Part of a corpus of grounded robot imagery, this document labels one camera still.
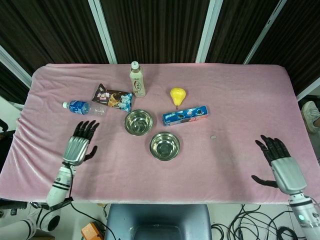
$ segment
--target oreo box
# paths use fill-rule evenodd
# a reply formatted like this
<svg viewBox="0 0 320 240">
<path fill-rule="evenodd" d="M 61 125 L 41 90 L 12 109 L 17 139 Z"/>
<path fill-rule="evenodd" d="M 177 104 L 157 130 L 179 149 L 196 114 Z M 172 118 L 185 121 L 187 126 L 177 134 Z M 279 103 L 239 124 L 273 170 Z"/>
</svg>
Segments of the oreo box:
<svg viewBox="0 0 320 240">
<path fill-rule="evenodd" d="M 162 115 L 162 119 L 165 126 L 171 126 L 204 119 L 208 115 L 209 113 L 206 106 L 197 106 L 185 110 L 165 113 Z"/>
</svg>

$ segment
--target shoe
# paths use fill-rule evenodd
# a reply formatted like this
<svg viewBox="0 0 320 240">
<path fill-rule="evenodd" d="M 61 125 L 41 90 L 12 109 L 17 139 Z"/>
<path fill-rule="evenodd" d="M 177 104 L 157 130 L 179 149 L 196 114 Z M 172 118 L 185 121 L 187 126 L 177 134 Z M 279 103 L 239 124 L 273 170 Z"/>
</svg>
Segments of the shoe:
<svg viewBox="0 0 320 240">
<path fill-rule="evenodd" d="M 306 102 L 302 107 L 301 114 L 306 130 L 311 134 L 318 132 L 319 127 L 314 125 L 314 122 L 320 118 L 320 112 L 316 104 L 313 101 Z"/>
</svg>

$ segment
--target metal bowl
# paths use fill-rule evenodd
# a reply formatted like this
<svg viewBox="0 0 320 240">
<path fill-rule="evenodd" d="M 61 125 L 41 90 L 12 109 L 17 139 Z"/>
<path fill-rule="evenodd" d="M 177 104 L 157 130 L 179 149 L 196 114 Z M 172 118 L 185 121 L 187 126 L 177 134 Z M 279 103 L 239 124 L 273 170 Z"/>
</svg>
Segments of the metal bowl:
<svg viewBox="0 0 320 240">
<path fill-rule="evenodd" d="M 180 152 L 179 139 L 167 131 L 154 135 L 149 147 L 151 154 L 161 161 L 169 161 Z"/>
<path fill-rule="evenodd" d="M 145 110 L 134 110 L 124 119 L 125 130 L 135 136 L 142 136 L 148 133 L 154 124 L 150 113 Z"/>
</svg>

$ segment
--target pink tablecloth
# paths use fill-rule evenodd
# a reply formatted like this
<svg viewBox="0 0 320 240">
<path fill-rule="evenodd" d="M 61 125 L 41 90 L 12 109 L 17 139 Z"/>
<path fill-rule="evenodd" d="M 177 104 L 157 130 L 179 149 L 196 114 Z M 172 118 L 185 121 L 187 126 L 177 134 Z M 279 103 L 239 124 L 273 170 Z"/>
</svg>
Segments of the pink tablecloth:
<svg viewBox="0 0 320 240">
<path fill-rule="evenodd" d="M 95 157 L 76 168 L 73 197 L 105 203 L 285 203 L 278 189 L 261 186 L 256 174 L 273 179 L 255 140 L 260 134 L 281 139 L 301 166 L 306 193 L 320 199 L 320 168 L 309 141 L 286 70 L 276 65 L 145 64 L 147 95 L 133 109 L 154 117 L 144 136 L 124 128 L 126 112 L 108 108 L 106 117 L 83 116 L 62 102 L 89 101 L 98 84 L 132 91 L 130 65 L 48 64 L 32 86 L 6 163 L 0 197 L 44 202 L 62 165 L 62 154 L 80 121 L 100 122 L 89 151 Z M 165 127 L 162 114 L 175 110 L 172 87 L 186 89 L 181 109 L 206 105 L 207 119 Z M 160 161 L 149 141 L 160 131 L 177 135 L 180 154 Z"/>
</svg>

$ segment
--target white bottle cap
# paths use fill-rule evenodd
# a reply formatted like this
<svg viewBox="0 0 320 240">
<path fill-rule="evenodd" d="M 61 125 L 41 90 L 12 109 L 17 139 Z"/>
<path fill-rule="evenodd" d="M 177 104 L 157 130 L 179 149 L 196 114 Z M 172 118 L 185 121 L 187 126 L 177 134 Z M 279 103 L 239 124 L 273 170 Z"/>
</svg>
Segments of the white bottle cap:
<svg viewBox="0 0 320 240">
<path fill-rule="evenodd" d="M 132 69 L 138 69 L 138 68 L 139 68 L 139 63 L 138 63 L 137 61 L 133 61 L 133 62 L 131 63 L 131 68 L 132 68 Z"/>
</svg>

